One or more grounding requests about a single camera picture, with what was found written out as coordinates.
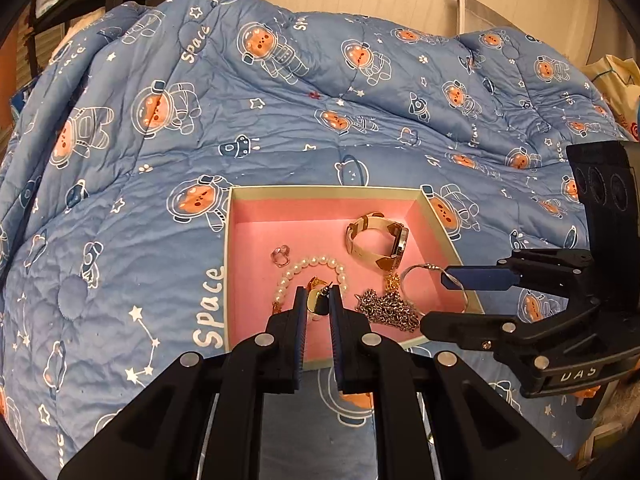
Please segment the silver bangle with heart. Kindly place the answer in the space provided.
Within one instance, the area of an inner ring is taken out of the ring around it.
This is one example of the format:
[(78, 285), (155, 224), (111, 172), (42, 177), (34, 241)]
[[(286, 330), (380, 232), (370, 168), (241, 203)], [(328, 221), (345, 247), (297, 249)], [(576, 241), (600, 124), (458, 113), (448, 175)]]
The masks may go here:
[(458, 285), (448, 289), (442, 284), (446, 274), (440, 266), (418, 263), (407, 266), (400, 272), (402, 298), (421, 314), (428, 312), (464, 313), (469, 297)]

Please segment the pale green pink-lined box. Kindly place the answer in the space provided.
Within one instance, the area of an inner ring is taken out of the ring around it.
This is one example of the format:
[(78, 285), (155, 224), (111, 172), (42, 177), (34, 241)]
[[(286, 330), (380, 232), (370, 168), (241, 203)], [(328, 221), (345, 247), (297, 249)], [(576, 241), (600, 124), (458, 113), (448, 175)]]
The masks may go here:
[[(345, 307), (368, 289), (382, 292), (383, 273), (362, 266), (345, 248), (345, 230), (364, 214), (382, 212), (409, 229), (401, 270), (418, 263), (446, 268), (461, 258), (439, 220), (439, 200), (417, 188), (246, 186), (234, 188), (224, 244), (224, 346), (263, 330), (273, 308), (292, 308), (298, 286), (313, 278), (341, 286)], [(480, 313), (467, 293), (465, 312)]]

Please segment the cream patterned tote bag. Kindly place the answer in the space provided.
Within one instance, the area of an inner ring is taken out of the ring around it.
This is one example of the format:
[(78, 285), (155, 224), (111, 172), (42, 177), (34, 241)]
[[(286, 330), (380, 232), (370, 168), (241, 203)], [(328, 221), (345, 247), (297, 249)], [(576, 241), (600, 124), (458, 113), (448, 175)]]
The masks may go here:
[(606, 54), (582, 72), (600, 91), (616, 122), (639, 141), (639, 66), (632, 58)]

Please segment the rose gold wristwatch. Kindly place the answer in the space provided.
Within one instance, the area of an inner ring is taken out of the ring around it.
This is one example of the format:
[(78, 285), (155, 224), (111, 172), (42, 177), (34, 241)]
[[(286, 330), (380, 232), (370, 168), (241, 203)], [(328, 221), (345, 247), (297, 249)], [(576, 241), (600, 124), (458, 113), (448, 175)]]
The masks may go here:
[(370, 212), (349, 223), (344, 237), (346, 252), (352, 258), (383, 273), (399, 268), (408, 240), (408, 226), (382, 212)]

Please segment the blue space print quilt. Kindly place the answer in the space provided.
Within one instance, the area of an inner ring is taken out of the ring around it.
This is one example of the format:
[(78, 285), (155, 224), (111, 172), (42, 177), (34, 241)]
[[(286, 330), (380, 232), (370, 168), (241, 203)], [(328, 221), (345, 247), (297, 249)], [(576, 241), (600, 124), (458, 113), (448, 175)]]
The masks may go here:
[[(566, 150), (622, 140), (562, 54), (264, 0), (125, 3), (67, 40), (1, 164), (1, 395), (53, 479), (180, 354), (224, 346), (234, 188), (417, 188), (463, 264), (584, 248)], [(515, 287), (482, 312), (533, 323)]]

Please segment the white folding rack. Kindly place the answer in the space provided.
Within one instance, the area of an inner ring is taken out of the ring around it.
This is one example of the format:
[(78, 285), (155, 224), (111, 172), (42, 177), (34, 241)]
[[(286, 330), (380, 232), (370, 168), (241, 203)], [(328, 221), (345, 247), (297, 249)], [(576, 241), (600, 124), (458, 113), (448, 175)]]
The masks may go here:
[(456, 2), (456, 35), (478, 32), (490, 28), (513, 28), (514, 23), (478, 0), (454, 0)]

